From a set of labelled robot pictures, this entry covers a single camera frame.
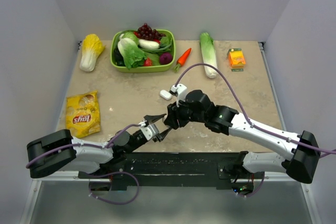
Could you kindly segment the white earbud charging case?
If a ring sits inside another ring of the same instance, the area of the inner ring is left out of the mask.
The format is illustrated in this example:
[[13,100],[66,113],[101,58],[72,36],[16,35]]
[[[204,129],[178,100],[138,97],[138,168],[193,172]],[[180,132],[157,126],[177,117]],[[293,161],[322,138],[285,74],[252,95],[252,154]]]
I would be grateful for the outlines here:
[[172,99],[172,94],[166,90],[161,90],[160,97],[162,97],[164,100],[169,101]]

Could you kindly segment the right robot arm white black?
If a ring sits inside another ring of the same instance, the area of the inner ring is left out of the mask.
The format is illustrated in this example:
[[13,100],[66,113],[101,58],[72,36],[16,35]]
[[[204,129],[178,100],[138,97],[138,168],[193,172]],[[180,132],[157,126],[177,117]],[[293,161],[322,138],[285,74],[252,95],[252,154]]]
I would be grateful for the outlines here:
[[178,129],[190,122],[203,123],[210,131],[240,137],[270,150],[269,153],[241,152],[234,173],[246,178],[251,173],[286,173],[290,178],[311,184],[320,159],[315,136],[309,131],[291,133],[251,120],[242,112],[215,105],[201,90],[181,94],[160,91],[166,100],[176,97],[167,107],[164,124]]

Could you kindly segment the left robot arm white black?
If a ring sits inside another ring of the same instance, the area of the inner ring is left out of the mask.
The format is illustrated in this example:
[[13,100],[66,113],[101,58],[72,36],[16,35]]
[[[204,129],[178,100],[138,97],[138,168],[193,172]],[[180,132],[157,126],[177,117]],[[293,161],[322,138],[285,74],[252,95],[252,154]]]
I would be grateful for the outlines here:
[[43,136],[27,144],[31,178],[47,177],[57,171],[79,171],[103,178],[109,165],[125,159],[149,141],[162,141],[172,129],[160,131],[156,122],[165,114],[146,115],[138,124],[131,124],[117,132],[109,141],[96,143],[85,141],[63,129]]

